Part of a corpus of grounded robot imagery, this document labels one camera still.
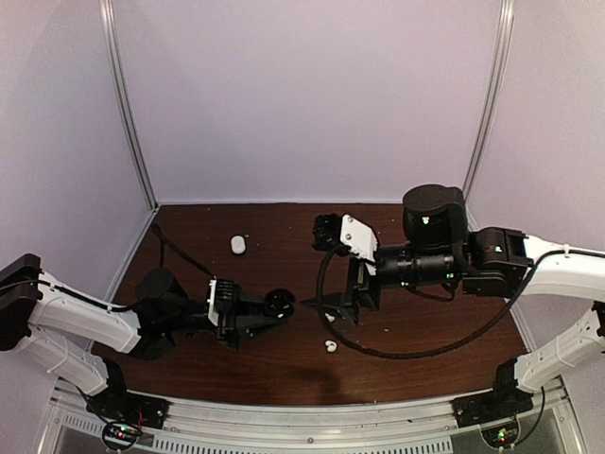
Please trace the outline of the black round charging case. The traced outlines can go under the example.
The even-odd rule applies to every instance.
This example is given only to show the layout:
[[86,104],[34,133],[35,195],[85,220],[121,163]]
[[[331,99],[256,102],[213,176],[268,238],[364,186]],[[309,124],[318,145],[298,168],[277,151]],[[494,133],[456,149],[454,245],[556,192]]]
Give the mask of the black round charging case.
[[296,296],[285,288],[276,288],[265,296],[264,314],[274,318],[289,318],[294,314]]

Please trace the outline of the white charging case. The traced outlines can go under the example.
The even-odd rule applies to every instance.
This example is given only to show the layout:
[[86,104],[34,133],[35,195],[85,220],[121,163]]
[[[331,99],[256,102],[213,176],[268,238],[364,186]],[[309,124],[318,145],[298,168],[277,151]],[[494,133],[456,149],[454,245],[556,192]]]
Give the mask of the white charging case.
[[247,250],[246,238],[240,235],[233,236],[230,241],[233,254],[241,255]]

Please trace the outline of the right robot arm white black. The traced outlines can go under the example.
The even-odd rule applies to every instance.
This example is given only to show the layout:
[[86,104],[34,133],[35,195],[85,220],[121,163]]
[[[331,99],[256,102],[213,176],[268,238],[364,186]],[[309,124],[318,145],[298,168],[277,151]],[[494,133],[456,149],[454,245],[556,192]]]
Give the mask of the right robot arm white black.
[[383,246],[374,229],[350,215],[320,215],[313,226],[315,250],[323,262],[348,259],[346,288],[318,290],[304,301],[325,326],[340,318],[352,323],[361,308],[377,310],[386,288],[421,295],[426,286],[443,289],[443,300],[457,292],[496,297],[506,307],[528,295],[558,295],[591,302],[568,329],[539,349],[501,364],[485,396],[485,410],[506,416],[521,394],[536,393],[563,371],[604,350],[604,255],[558,244],[519,230],[487,227],[471,231],[465,199],[454,186],[424,184],[403,196],[406,242]]

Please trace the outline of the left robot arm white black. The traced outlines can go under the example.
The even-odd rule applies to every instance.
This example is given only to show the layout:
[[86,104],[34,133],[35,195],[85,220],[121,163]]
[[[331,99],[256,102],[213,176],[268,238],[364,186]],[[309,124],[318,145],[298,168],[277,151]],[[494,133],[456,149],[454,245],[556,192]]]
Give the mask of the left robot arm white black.
[[195,300],[166,268],[150,271],[137,286],[136,301],[120,306],[71,288],[44,271],[39,256],[26,253],[1,270],[1,348],[26,355],[91,397],[116,420],[130,418],[136,401],[125,391],[118,366],[68,340],[76,335],[132,358],[154,360],[175,347],[177,333],[208,332],[236,349],[284,325],[295,296],[276,288],[259,297],[230,279],[213,277]]

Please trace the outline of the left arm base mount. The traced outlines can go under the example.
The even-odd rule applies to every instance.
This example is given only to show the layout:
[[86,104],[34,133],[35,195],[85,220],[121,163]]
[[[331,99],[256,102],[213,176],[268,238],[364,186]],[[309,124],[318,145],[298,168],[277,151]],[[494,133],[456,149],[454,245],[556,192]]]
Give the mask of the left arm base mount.
[[162,429],[169,403],[159,397],[139,393],[106,392],[85,396],[86,410],[108,421],[119,421],[136,427]]

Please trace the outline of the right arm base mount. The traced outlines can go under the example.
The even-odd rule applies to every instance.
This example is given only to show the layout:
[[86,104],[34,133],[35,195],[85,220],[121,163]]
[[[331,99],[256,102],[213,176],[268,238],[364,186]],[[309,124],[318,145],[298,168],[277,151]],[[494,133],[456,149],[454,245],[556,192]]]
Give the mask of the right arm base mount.
[[459,397],[451,404],[459,428],[485,425],[533,409],[532,395],[527,393],[497,396],[490,391]]

